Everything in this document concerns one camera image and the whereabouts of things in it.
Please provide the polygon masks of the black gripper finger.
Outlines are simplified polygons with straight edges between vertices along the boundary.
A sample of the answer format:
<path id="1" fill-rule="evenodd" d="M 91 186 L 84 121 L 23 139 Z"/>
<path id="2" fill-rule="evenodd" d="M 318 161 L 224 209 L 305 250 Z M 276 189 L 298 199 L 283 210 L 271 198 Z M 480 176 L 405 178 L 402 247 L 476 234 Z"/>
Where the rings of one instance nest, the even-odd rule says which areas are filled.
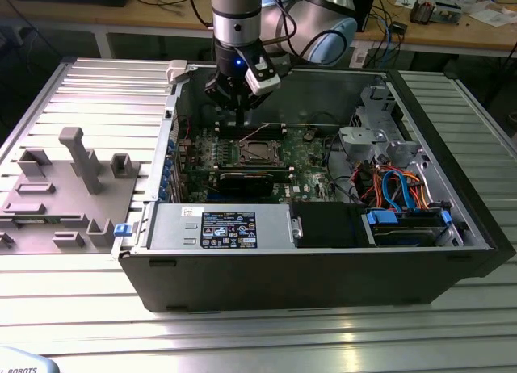
<path id="1" fill-rule="evenodd" d="M 239 78 L 214 74 L 204 87 L 205 94 L 223 111 L 235 114 L 235 125 L 242 126 L 241 86 Z"/>
<path id="2" fill-rule="evenodd" d="M 243 96 L 241 99 L 241 126 L 243 126 L 246 123 L 246 113 L 252 109 L 256 109 L 259 107 L 267 98 L 269 97 L 269 94 L 263 94 L 263 95 L 255 95 L 255 94 L 248 94 L 246 96 Z"/>

